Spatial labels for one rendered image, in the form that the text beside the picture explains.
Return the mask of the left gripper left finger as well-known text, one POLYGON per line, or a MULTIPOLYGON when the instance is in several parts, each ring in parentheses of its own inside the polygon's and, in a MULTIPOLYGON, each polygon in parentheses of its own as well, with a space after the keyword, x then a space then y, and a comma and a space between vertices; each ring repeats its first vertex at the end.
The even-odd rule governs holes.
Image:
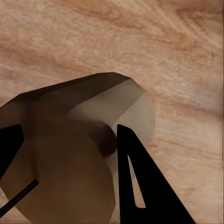
POLYGON ((20 124, 0 129, 0 180, 24 143, 20 124))

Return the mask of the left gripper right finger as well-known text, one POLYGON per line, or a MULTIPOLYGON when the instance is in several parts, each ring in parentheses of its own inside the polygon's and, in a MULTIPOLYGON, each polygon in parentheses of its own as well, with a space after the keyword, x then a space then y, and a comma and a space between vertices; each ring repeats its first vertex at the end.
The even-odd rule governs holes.
POLYGON ((134 131, 117 125, 120 224, 196 224, 134 131), (146 208, 135 205, 130 157, 146 208))

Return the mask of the pillar candle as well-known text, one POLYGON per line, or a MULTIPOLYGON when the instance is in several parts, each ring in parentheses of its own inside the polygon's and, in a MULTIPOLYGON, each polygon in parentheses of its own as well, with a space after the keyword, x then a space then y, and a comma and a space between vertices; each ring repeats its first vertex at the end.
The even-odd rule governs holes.
POLYGON ((0 180, 9 200, 0 218, 15 206, 34 224, 112 224, 120 214, 117 125, 146 149, 155 109, 135 80, 106 72, 21 93, 0 107, 0 129, 17 124, 24 143, 0 180))

